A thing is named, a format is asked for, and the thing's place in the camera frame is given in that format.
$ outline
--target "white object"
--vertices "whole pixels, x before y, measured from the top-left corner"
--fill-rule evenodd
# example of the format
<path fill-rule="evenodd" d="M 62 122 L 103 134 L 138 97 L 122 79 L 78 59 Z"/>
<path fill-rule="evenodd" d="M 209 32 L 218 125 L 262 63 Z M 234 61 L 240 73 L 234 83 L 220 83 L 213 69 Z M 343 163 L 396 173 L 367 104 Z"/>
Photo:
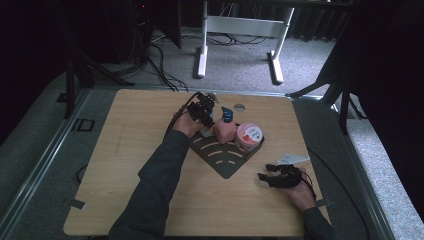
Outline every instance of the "white object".
<path fill-rule="evenodd" d="M 277 165 L 290 165 L 290 164 L 296 164 L 296 163 L 309 161 L 309 160 L 311 160 L 311 158 L 307 155 L 304 156 L 304 155 L 284 153 L 283 158 L 277 161 Z"/>

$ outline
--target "black stand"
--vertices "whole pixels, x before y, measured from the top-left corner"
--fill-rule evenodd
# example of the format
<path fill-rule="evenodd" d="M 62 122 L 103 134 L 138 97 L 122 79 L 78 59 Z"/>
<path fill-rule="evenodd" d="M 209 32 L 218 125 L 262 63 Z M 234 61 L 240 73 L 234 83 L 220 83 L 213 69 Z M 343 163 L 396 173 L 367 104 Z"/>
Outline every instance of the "black stand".
<path fill-rule="evenodd" d="M 65 118 L 68 118 L 75 104 L 75 96 L 74 96 L 74 75 L 77 75 L 78 80 L 82 87 L 84 88 L 92 88 L 95 84 L 93 76 L 91 74 L 88 66 L 96 69 L 98 72 L 103 74 L 104 76 L 112 79 L 116 83 L 120 85 L 126 86 L 134 86 L 134 83 L 127 82 L 117 76 L 115 76 L 112 72 L 107 70 L 105 67 L 98 64 L 96 61 L 85 55 L 75 40 L 74 35 L 65 19 L 65 14 L 57 0 L 45 0 L 46 5 L 50 9 L 53 17 L 55 18 L 59 31 L 62 33 L 65 46 L 70 53 L 70 62 L 66 68 L 66 114 Z"/>
<path fill-rule="evenodd" d="M 358 81 L 355 75 L 355 64 L 359 62 L 358 59 L 360 54 L 363 54 L 364 46 L 373 37 L 378 36 L 379 26 L 384 26 L 389 22 L 392 12 L 395 12 L 397 7 L 395 1 L 377 0 L 376 2 L 358 2 L 315 83 L 297 92 L 286 94 L 287 97 L 299 98 L 319 87 L 330 84 L 321 101 L 331 106 L 342 94 L 339 125 L 345 134 L 347 134 L 346 123 L 348 106 L 351 101 L 350 93 L 353 93 Z"/>

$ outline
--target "perforated plate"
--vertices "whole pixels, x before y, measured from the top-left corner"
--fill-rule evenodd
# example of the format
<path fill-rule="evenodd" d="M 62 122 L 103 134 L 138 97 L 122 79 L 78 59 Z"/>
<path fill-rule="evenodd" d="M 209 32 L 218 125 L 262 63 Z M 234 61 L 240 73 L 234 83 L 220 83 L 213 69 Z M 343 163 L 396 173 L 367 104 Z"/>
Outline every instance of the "perforated plate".
<path fill-rule="evenodd" d="M 219 175 L 228 179 L 262 147 L 264 140 L 265 138 L 252 152 L 246 154 L 236 147 L 234 140 L 220 144 L 215 136 L 205 138 L 196 133 L 190 140 L 190 148 Z"/>

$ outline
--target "black tripod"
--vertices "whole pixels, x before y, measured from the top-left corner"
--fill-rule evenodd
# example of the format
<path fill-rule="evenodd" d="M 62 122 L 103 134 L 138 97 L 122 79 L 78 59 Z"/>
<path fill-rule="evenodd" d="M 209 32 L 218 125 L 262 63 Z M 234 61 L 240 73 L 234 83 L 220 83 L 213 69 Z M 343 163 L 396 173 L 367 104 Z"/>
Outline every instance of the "black tripod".
<path fill-rule="evenodd" d="M 124 86 L 133 86 L 134 83 L 127 82 L 108 69 L 98 64 L 96 61 L 87 56 L 81 49 L 78 47 L 77 41 L 65 19 L 65 14 L 62 10 L 61 5 L 57 0 L 45 0 L 47 7 L 50 9 L 53 17 L 56 20 L 56 23 L 59 27 L 59 31 L 62 33 L 64 38 L 64 43 L 67 48 L 67 51 L 70 54 L 70 61 L 66 68 L 66 114 L 65 118 L 68 118 L 73 109 L 75 102 L 74 95 L 74 76 L 78 77 L 78 80 L 82 87 L 92 88 L 95 84 L 89 66 L 96 69 L 102 75 L 110 78 L 116 83 Z"/>

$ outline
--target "pink object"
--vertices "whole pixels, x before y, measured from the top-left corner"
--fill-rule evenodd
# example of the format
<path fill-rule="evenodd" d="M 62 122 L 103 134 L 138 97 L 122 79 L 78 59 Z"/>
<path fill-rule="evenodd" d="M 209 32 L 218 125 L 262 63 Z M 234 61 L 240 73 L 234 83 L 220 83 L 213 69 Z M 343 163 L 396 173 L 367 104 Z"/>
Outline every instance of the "pink object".
<path fill-rule="evenodd" d="M 213 128 L 213 133 L 221 144 L 234 139 L 236 135 L 236 124 L 234 122 L 226 123 L 222 119 L 219 119 Z"/>
<path fill-rule="evenodd" d="M 256 124 L 243 123 L 237 128 L 236 147 L 249 153 L 261 143 L 262 138 L 262 130 Z"/>

